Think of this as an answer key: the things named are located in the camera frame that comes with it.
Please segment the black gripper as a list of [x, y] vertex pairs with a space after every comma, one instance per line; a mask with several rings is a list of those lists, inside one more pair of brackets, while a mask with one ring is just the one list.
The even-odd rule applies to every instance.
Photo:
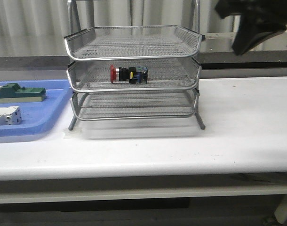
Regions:
[[215, 11], [222, 19], [240, 15], [232, 45], [237, 56], [287, 29], [287, 0], [220, 0]]

